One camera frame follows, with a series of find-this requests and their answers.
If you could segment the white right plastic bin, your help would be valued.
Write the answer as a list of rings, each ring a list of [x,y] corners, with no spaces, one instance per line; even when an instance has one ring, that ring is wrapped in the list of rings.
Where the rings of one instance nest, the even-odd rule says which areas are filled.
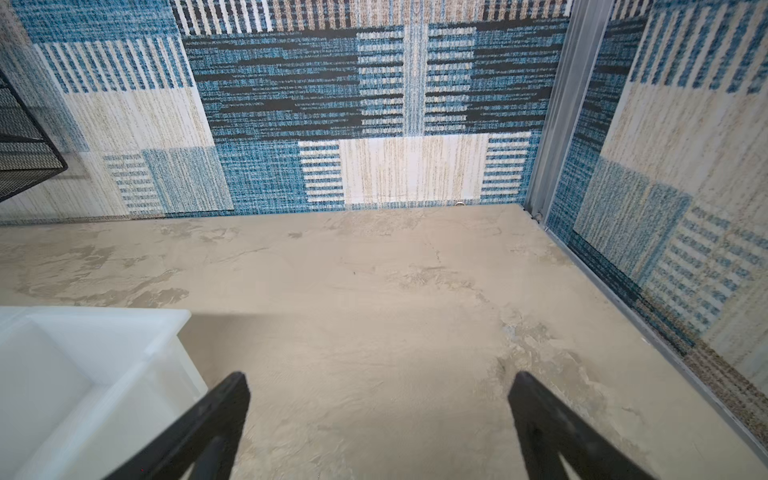
[[[102,479],[208,391],[183,309],[1,309],[1,476]]]

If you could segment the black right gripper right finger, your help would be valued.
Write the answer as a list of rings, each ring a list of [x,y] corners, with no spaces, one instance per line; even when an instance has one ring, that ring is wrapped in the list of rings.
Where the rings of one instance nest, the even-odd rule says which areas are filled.
[[[531,373],[515,375],[508,403],[530,479],[566,479],[565,464],[581,479],[651,477]]]

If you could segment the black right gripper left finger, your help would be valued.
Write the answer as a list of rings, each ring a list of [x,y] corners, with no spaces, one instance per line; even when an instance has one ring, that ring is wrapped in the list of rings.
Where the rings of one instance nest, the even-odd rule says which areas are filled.
[[[242,438],[250,390],[233,372],[110,479],[228,479]]]

